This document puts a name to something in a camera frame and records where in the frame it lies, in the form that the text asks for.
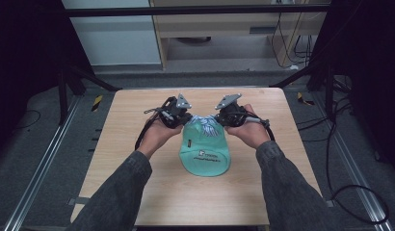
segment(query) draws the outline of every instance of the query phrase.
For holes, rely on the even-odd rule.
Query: black wrist strap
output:
[[[137,149],[140,147],[141,142],[142,142],[143,139],[144,139],[144,136],[145,136],[146,131],[150,128],[150,126],[151,126],[152,123],[156,120],[156,118],[158,117],[158,115],[159,115],[159,113],[155,114],[155,115],[153,116],[153,118],[151,118],[151,119],[145,124],[143,130],[141,131],[140,135],[138,136],[137,142],[135,142],[135,150],[137,150]]]
[[[261,119],[260,122],[261,122],[261,124],[263,124],[264,128],[266,129],[267,133],[269,134],[270,140],[276,141],[276,138],[274,137],[273,131],[270,128],[270,121],[269,121],[269,119],[266,119],[266,120]]]

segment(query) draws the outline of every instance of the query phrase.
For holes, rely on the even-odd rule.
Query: human hand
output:
[[[244,108],[254,114],[254,110],[250,104]],[[270,137],[266,129],[261,123],[246,121],[240,127],[225,127],[228,135],[240,138],[246,145],[256,149],[260,144],[269,141]]]
[[[153,117],[154,115],[147,120],[146,123],[148,123]],[[162,147],[171,137],[179,134],[182,131],[182,128],[183,125],[179,125],[174,129],[168,128],[158,116],[146,131],[141,145],[137,150],[150,159],[156,150]]]

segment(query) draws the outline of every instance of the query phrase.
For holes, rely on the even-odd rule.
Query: motion capture device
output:
[[[261,119],[259,116],[248,112],[243,106],[237,104],[237,99],[242,96],[241,93],[225,95],[224,98],[215,107],[220,112],[215,116],[216,121],[223,127],[240,127],[246,121],[261,123],[266,129],[272,141],[275,141],[274,134],[270,129],[269,119]]]
[[[188,109],[191,109],[192,105],[186,100],[186,98],[179,93],[178,97],[169,97],[160,108],[154,108],[144,111],[144,114],[155,112],[156,114],[146,123],[143,131],[138,136],[137,142],[135,143],[135,150],[140,147],[141,141],[144,138],[146,131],[152,125],[152,123],[158,118],[161,118],[165,126],[174,129],[180,124],[185,125],[191,118],[192,115],[187,113]]]

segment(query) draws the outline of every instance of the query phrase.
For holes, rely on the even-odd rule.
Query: black pole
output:
[[[228,5],[193,7],[146,7],[146,8],[109,8],[109,9],[67,9],[43,13],[68,17],[93,16],[136,16],[170,14],[212,14],[212,13],[318,13],[332,9],[330,4],[291,4],[291,5]]]
[[[66,91],[66,79],[64,71],[61,69],[57,75],[57,81],[59,83],[59,103],[60,103],[60,121],[59,125],[62,125],[67,117],[67,91]]]
[[[327,64],[326,78],[326,112],[328,118],[334,122],[335,114],[333,113],[333,68],[331,64]]]

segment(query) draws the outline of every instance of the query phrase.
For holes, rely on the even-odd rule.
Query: white cabinet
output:
[[[328,3],[330,0],[296,0],[296,4]],[[274,0],[149,0],[152,7],[270,5]],[[280,64],[290,63],[288,54],[297,36],[318,35],[325,13],[214,13],[154,16],[163,66],[170,38],[269,36]]]
[[[149,7],[147,0],[63,0],[66,9]],[[151,16],[71,18],[92,66],[161,64]]]

